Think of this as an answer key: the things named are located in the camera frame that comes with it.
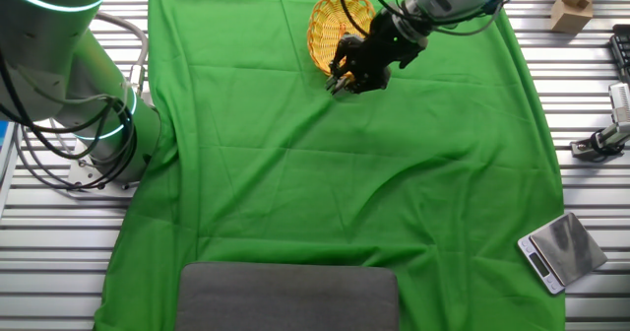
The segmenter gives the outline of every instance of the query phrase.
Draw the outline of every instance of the led light ring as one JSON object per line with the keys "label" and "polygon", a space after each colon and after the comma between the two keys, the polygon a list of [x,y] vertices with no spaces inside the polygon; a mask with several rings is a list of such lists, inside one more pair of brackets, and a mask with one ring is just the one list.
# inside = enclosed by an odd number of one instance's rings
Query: led light ring
{"label": "led light ring", "polygon": [[[136,112],[136,104],[138,104],[138,99],[136,98],[136,95],[135,95],[135,94],[133,94],[132,96],[133,96],[133,98],[134,98],[134,105],[131,107],[131,115],[134,115],[134,113]],[[123,128],[124,128],[124,125],[120,124],[120,126],[119,126],[118,128],[114,129],[113,131],[111,131],[111,132],[109,132],[109,133],[107,133],[107,134],[105,134],[105,135],[101,135],[101,136],[99,136],[99,137],[98,137],[98,139],[99,139],[99,140],[101,140],[101,139],[109,138],[109,137],[110,137],[110,136],[112,136],[112,135],[116,135],[116,134],[117,134],[119,131],[121,131]],[[79,138],[79,139],[83,139],[83,140],[94,140],[94,139],[95,139],[95,138],[86,138],[86,137],[82,137],[82,136],[77,135],[77,134],[75,134],[75,136],[76,136],[77,138]]]}
{"label": "led light ring", "polygon": [[68,6],[59,6],[59,5],[53,5],[53,4],[49,4],[47,2],[43,2],[41,0],[25,0],[27,2],[30,2],[32,4],[34,4],[35,6],[44,8],[44,9],[48,9],[48,10],[52,10],[52,11],[59,11],[59,12],[82,12],[82,11],[87,11],[89,9],[92,9],[98,5],[100,5],[102,3],[102,0],[98,0],[90,5],[86,5],[86,6],[76,6],[76,7],[68,7]]}

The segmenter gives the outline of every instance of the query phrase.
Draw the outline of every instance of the black device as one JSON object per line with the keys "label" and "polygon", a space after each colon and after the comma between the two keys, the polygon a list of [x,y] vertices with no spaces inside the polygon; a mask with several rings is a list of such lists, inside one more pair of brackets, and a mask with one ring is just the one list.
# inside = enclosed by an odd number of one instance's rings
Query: black device
{"label": "black device", "polygon": [[630,84],[630,25],[615,25],[610,49],[619,67],[619,80]]}

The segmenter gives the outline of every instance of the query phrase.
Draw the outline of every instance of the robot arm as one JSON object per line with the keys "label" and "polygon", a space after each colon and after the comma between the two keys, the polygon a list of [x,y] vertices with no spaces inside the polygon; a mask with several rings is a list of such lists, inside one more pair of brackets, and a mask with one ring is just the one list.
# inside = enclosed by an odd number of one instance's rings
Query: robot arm
{"label": "robot arm", "polygon": [[[23,124],[57,155],[89,158],[102,178],[71,182],[73,189],[139,180],[158,140],[158,114],[88,30],[101,2],[0,0],[0,119]],[[65,129],[35,124],[48,118]],[[44,133],[73,133],[89,150],[55,150]]]}
{"label": "robot arm", "polygon": [[400,62],[401,69],[407,67],[426,48],[432,32],[451,33],[440,27],[481,15],[493,15],[492,22],[506,0],[405,0],[401,5],[379,1],[384,8],[369,32],[363,31],[365,39],[347,34],[340,40],[327,83],[333,95],[341,90],[360,94],[385,89],[391,76],[388,66]]}

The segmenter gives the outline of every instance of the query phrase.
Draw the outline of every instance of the metal platform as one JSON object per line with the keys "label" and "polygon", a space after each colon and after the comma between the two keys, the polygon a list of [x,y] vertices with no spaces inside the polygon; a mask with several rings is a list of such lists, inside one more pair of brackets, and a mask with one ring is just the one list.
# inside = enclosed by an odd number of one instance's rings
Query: metal platform
{"label": "metal platform", "polygon": [[[575,37],[547,31],[553,1],[513,0],[506,9],[551,128],[566,208],[609,258],[567,290],[567,330],[630,330],[630,154],[595,165],[569,151],[570,141],[610,124],[607,87],[616,74],[606,42],[613,25],[630,24],[630,0],[596,0],[596,18]],[[147,0],[105,0],[101,9],[147,29]],[[140,43],[101,21],[92,30],[127,73]],[[68,174],[69,162],[38,147],[48,167]],[[0,329],[89,330],[129,201],[75,200],[10,159],[12,176],[0,188]]]}

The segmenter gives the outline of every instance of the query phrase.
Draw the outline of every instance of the kitchen scale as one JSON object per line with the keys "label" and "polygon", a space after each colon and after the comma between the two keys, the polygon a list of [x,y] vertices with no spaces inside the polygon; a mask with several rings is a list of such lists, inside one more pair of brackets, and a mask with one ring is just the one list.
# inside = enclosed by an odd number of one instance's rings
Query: kitchen scale
{"label": "kitchen scale", "polygon": [[519,247],[554,295],[607,261],[573,213],[521,238]]}

